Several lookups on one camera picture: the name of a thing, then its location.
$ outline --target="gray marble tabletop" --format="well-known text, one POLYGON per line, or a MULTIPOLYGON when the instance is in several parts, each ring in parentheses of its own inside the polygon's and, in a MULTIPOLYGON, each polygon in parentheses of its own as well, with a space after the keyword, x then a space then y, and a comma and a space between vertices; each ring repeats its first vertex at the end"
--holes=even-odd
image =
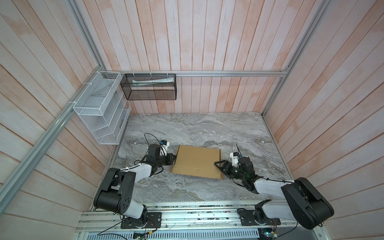
MULTIPOLYGON (((133 114, 128 119, 115 167, 133 166, 147 151, 144 133, 170 142, 169 153, 176 154, 179 145, 210 147, 222 150, 222 159, 238 144, 249 157, 256 174, 275 179, 288 179, 282 159, 268 134, 259 113, 171 113, 133 114)), ((146 135, 149 144, 156 139, 146 135)), ((183 202, 221 200, 264 200, 277 197, 253 194, 235 185, 231 179, 210 179, 169 172, 135 184, 133 199, 137 202, 183 202)))

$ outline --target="cardboard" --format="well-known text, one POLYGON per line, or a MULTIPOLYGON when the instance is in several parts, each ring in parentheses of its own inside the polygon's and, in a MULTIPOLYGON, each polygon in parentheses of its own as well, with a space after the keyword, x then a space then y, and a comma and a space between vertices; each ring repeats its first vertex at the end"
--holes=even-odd
POLYGON ((221 160, 221 150, 207 147, 180 145, 175 165, 170 172, 197 177, 224 179, 224 175, 214 165, 221 160))

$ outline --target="aluminum frame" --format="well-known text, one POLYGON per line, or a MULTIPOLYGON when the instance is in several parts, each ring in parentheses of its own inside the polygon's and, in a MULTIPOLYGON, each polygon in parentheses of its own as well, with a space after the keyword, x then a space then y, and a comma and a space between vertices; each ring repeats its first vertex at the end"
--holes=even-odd
POLYGON ((262 71, 120 71, 121 74, 175 74, 176 77, 284 77, 282 70, 262 71))

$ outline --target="aluminum rail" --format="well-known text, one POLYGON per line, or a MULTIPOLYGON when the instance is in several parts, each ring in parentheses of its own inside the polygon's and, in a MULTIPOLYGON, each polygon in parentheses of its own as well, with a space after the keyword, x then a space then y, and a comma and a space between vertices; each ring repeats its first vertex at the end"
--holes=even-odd
POLYGON ((316 29, 318 28, 320 21, 324 18, 325 12, 329 7, 330 2, 331 2, 331 0, 323 0, 321 2, 319 8, 316 11, 316 14, 312 18, 310 25, 308 26, 302 40, 300 41, 298 48, 296 49, 295 54, 293 55, 292 59, 288 63, 288 67, 286 68, 287 69, 286 75, 280 79, 280 81, 277 84, 275 90, 273 91, 271 97, 269 98, 269 100, 265 106, 265 109, 262 112, 263 116, 266 116, 268 114, 269 110, 271 109, 273 102, 275 101, 277 95, 279 94, 279 92, 283 88, 286 79, 289 77, 289 75, 291 73, 291 70, 293 68, 295 68, 296 63, 300 59, 301 55, 305 51, 306 46, 308 45, 309 41, 311 40, 312 36, 314 35, 316 29))
MULTIPOLYGON (((219 228, 249 228, 241 226, 238 208, 255 209, 260 200, 238 201, 206 201, 206 202, 173 202, 173 203, 144 203, 148 212, 161 212, 162 221, 159 230, 185 229, 219 229, 219 228)), ((83 212, 75 232, 101 232, 120 222, 120 216, 113 212, 97 209, 93 212, 83 212)), ((279 227, 294 227, 296 221, 282 220, 279 227)), ((265 225, 252 226, 264 228, 265 225)), ((110 231, 126 231, 116 226, 110 231)))
MULTIPOLYGON (((92 81, 96 76, 96 72, 100 71, 102 66, 95 69, 92 75, 86 82, 92 81)), ((65 127, 69 119, 71 119, 74 110, 73 105, 79 99, 81 94, 85 91, 88 84, 83 84, 77 91, 71 101, 61 111, 56 120, 49 126, 44 134, 39 138, 34 147, 29 150, 26 156, 21 160, 21 163, 13 171, 11 176, 7 179, 4 185, 0 188, 0 216, 5 212, 11 201, 15 198, 23 184, 31 175, 33 170, 39 164, 47 150, 51 147, 57 136, 65 127)))
POLYGON ((176 74, 176 77, 285 77, 278 71, 120 71, 121 74, 176 74))

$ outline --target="metal plate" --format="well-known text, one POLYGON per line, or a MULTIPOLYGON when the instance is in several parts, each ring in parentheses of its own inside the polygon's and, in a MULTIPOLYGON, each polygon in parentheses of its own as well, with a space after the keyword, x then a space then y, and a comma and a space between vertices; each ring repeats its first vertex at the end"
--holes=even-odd
MULTIPOLYGON (((148 228, 161 228, 161 212, 149 212, 148 213, 148 228)), ((129 218, 125 218, 121 223, 121 229, 137 229, 134 222, 130 221, 129 218)))
MULTIPOLYGON (((258 226, 260 224, 258 224, 255 220, 255 217, 253 216, 253 212, 254 210, 242 210, 242 212, 240 212, 241 214, 244 214, 244 217, 240 217, 240 221, 241 221, 241 225, 242 226, 258 226)), ((269 218, 269 223, 271 223, 271 225, 281 225, 281 221, 279 218, 269 218)))

